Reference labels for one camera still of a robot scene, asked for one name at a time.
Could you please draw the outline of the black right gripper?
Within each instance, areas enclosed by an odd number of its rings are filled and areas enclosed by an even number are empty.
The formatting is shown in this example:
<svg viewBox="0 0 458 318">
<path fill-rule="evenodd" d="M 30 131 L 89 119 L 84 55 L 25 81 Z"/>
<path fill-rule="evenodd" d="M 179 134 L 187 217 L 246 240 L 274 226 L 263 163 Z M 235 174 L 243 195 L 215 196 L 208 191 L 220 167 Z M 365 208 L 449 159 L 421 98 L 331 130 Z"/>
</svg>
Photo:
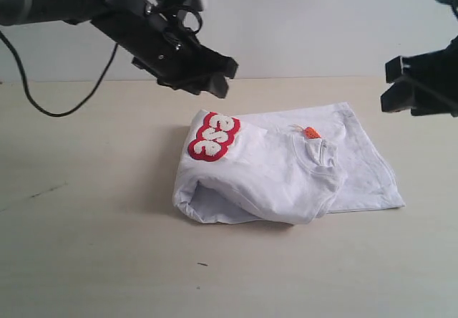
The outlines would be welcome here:
<svg viewBox="0 0 458 318">
<path fill-rule="evenodd" d="M 385 81 L 393 85 L 380 96 L 381 111 L 457 117 L 457 37 L 445 49 L 420 56 L 416 87 L 407 82 L 413 80 L 413 62 L 414 56 L 398 56 L 385 64 Z"/>
</svg>

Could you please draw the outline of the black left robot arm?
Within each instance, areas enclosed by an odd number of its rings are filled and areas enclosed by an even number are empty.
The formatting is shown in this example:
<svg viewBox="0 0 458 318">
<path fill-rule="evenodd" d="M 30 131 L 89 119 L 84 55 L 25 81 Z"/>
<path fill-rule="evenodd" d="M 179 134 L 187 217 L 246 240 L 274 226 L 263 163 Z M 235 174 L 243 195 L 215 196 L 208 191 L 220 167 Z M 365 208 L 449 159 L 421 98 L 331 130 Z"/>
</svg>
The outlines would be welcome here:
<svg viewBox="0 0 458 318">
<path fill-rule="evenodd" d="M 88 21 L 159 85 L 224 98 L 238 63 L 201 44 L 184 24 L 192 14 L 202 26 L 203 9 L 203 0 L 1 0 L 1 25 Z"/>
</svg>

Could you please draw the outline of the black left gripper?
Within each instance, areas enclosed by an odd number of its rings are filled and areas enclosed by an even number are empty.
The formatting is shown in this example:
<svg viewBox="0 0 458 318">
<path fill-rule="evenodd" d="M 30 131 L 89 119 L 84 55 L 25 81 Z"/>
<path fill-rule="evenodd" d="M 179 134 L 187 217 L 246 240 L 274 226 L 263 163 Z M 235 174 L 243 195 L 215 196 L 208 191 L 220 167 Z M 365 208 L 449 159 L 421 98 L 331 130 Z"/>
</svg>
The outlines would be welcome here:
<svg viewBox="0 0 458 318">
<path fill-rule="evenodd" d="M 190 6 L 159 6 L 148 0 L 102 0 L 106 11 L 92 18 L 98 30 L 126 49 L 132 63 L 153 75 L 157 83 L 192 95 L 209 92 L 224 99 L 238 63 L 207 48 L 197 38 L 200 29 L 185 26 L 191 14 L 198 26 L 202 12 Z"/>
</svg>

